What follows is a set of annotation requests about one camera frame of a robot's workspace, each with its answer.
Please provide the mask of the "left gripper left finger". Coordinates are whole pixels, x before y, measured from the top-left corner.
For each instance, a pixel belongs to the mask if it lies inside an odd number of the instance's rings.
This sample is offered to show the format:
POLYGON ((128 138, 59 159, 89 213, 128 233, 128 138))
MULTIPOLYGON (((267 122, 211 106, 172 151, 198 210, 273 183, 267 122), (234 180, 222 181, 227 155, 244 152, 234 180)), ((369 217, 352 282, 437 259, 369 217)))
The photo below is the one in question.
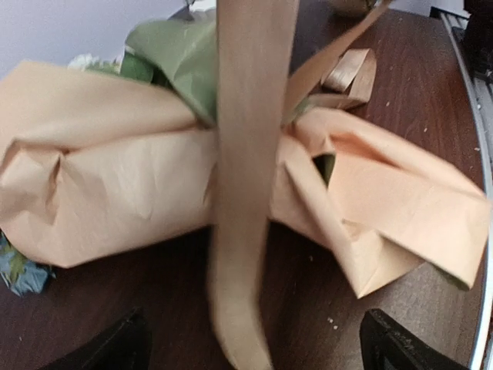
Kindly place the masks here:
POLYGON ((152 346, 152 332, 143 310, 134 308, 81 347, 43 368, 147 369, 152 346))

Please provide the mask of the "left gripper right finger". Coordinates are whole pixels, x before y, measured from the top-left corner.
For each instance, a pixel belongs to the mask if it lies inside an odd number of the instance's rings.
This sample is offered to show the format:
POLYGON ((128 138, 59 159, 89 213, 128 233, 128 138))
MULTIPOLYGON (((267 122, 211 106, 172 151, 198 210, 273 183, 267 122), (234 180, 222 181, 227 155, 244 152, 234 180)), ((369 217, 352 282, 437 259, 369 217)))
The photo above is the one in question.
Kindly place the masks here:
POLYGON ((457 369, 466 367, 428 346, 379 308, 361 322, 361 356, 368 369, 457 369))

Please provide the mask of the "blue hydrangea fake flower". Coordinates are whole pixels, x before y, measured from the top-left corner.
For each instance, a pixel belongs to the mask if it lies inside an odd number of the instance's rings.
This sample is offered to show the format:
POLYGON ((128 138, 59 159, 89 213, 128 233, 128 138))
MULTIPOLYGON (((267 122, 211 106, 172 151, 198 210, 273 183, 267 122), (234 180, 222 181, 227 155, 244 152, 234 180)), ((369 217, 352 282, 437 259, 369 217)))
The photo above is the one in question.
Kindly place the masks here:
POLYGON ((11 292, 19 297, 40 294, 53 278, 51 266, 29 260, 1 232, 1 279, 11 292))

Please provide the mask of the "green and tan wrapping paper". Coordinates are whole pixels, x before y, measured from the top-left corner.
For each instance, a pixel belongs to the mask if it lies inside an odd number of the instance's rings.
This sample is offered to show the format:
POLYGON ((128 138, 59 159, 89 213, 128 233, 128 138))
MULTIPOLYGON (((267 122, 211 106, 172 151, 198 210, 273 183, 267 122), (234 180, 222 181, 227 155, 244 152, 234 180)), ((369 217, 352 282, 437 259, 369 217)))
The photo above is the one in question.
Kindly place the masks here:
MULTIPOLYGON (((1 228, 28 258, 74 267, 212 223, 213 22, 127 39, 169 90, 22 62, 1 82, 1 228)), ((270 218, 330 249, 363 297, 424 262, 473 285, 491 205, 450 163, 318 103, 283 130, 270 218)))

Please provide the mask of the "beige ribbon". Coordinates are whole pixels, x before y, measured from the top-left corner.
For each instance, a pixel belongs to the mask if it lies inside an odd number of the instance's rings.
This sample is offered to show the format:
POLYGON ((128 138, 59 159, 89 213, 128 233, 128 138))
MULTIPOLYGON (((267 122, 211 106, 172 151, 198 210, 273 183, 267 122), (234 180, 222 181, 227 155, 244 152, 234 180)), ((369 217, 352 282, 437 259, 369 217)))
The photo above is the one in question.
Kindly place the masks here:
POLYGON ((387 7, 381 2, 290 76, 298 2, 217 4, 219 153, 208 288, 213 329, 234 368, 272 368, 259 293, 281 126, 387 7))

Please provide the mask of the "white fake flower bunch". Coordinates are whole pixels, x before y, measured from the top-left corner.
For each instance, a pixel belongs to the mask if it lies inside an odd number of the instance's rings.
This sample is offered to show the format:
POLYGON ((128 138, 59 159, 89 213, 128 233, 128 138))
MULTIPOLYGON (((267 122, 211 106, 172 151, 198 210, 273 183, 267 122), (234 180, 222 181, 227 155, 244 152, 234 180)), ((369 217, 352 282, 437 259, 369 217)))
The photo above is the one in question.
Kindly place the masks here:
POLYGON ((101 72, 117 76, 120 73, 121 62, 118 59, 107 61, 92 54, 81 54, 72 59, 68 67, 70 69, 101 72))

